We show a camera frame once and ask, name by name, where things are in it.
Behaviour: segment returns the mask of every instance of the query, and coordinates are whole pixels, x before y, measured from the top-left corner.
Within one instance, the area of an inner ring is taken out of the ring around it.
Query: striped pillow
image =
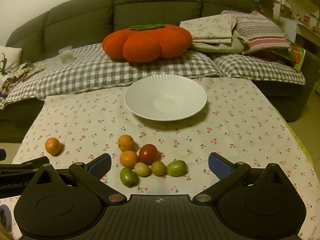
[[[238,33],[249,40],[250,43],[242,52],[243,55],[263,49],[290,48],[282,29],[257,11],[250,14],[222,11],[221,14],[231,14],[237,20],[236,30]]]

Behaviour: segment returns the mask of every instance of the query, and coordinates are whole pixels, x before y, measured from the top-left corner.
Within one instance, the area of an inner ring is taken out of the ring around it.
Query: sofa cushion
[[[26,60],[36,62],[44,59],[44,32],[43,24],[48,12],[28,21],[16,29],[9,37],[6,46],[22,48],[20,62]]]
[[[100,43],[113,31],[114,0],[71,0],[49,11],[44,26],[46,58],[67,46]]]
[[[0,121],[1,120],[8,120],[8,118],[4,114],[4,110],[0,110]]]
[[[251,13],[260,11],[260,8],[251,0],[202,0],[201,17],[220,14],[223,10],[234,10]]]
[[[115,0],[115,30],[133,25],[173,24],[199,18],[201,0]]]
[[[303,90],[303,85],[278,81],[252,80],[266,97],[297,97]]]
[[[18,122],[24,119],[35,119],[43,107],[44,101],[37,98],[30,98],[8,104],[4,110],[0,110],[7,120],[11,122]]]

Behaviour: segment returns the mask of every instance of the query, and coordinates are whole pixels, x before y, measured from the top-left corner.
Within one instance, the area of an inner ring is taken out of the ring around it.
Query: red tomato
[[[139,162],[150,165],[158,159],[158,149],[153,144],[142,146],[139,151]]]

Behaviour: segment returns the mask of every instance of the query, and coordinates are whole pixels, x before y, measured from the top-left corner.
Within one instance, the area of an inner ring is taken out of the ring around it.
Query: green pumpkin leaf
[[[164,24],[159,23],[159,24],[147,24],[147,25],[136,25],[136,26],[131,26],[129,30],[136,30],[136,31],[143,31],[143,30],[152,30],[152,29],[157,29],[157,28],[163,28]]]

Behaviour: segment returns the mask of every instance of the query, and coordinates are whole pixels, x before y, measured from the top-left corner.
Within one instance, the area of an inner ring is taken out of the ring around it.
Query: plush pumpkin
[[[102,42],[110,58],[138,63],[177,57],[191,45],[191,34],[171,24],[132,26],[109,34]]]

